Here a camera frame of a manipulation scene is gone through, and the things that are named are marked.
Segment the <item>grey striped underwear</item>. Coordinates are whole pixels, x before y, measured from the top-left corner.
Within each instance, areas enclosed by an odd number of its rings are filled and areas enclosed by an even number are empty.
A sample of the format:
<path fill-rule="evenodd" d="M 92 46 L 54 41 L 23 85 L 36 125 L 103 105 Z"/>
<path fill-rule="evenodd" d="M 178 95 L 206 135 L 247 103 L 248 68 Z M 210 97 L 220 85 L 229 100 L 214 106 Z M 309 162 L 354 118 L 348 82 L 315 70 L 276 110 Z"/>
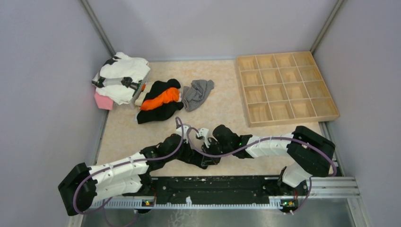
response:
<path fill-rule="evenodd" d="M 198 109 L 214 89 L 213 80 L 193 80 L 190 86 L 183 87 L 182 102 L 187 112 Z"/>

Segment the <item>orange underwear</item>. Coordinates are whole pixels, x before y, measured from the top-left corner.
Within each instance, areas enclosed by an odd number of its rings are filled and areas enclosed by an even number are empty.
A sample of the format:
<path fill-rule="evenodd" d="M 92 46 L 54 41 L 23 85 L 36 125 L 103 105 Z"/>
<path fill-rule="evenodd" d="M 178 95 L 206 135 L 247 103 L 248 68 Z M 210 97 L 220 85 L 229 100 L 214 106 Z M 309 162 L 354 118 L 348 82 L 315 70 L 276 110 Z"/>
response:
<path fill-rule="evenodd" d="M 142 105 L 140 106 L 140 110 L 149 111 L 170 102 L 181 102 L 181 100 L 182 95 L 179 89 L 175 87 L 170 87 L 157 97 L 153 99 L 146 99 L 145 101 L 143 101 Z"/>

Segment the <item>black boxer underwear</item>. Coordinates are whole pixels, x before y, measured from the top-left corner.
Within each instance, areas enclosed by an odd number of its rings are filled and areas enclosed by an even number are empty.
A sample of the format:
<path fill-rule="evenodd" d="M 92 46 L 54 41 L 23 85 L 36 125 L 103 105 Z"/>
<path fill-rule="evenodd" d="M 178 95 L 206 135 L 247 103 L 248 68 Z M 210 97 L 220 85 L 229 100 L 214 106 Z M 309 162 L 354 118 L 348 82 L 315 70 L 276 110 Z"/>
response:
<path fill-rule="evenodd" d="M 217 165 L 221 160 L 219 157 L 207 157 L 200 154 L 192 149 L 188 143 L 184 143 L 181 146 L 177 159 L 184 163 L 197 166 L 201 169 L 207 169 L 208 166 Z"/>

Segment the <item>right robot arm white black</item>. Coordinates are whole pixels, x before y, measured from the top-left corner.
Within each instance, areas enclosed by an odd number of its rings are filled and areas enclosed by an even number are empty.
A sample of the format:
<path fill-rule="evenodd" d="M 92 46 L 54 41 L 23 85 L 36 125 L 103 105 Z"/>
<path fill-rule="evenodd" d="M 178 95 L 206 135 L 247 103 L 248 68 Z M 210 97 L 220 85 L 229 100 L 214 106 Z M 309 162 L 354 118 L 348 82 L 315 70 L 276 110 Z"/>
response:
<path fill-rule="evenodd" d="M 332 160 L 335 144 L 305 126 L 297 126 L 280 136 L 237 135 L 220 125 L 212 134 L 206 128 L 196 130 L 203 139 L 202 152 L 207 157 L 220 158 L 225 154 L 240 159 L 259 157 L 290 157 L 293 164 L 284 167 L 277 182 L 278 191 L 290 195 L 301 182 L 310 177 L 327 177 L 335 169 Z"/>

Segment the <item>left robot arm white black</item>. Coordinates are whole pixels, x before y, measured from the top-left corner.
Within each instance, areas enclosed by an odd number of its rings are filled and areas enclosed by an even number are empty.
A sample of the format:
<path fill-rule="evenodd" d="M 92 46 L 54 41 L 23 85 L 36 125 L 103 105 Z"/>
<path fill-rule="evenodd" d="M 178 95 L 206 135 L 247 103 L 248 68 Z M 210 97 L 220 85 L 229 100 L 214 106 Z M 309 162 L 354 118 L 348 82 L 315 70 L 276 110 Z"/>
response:
<path fill-rule="evenodd" d="M 150 172 L 183 155 L 188 129 L 188 125 L 180 126 L 163 142 L 118 161 L 97 166 L 75 165 L 58 185 L 68 216 L 83 213 L 93 203 L 117 195 L 149 194 Z"/>

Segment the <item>wooden compartment tray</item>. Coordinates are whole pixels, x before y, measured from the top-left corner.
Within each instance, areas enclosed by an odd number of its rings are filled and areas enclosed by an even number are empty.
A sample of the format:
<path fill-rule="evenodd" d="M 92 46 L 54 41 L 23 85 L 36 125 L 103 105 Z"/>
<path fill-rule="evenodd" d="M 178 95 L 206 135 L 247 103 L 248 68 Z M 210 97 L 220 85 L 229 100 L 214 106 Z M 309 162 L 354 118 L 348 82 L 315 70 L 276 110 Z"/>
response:
<path fill-rule="evenodd" d="M 310 51 L 238 56 L 236 66 L 249 127 L 329 122 L 340 116 Z"/>

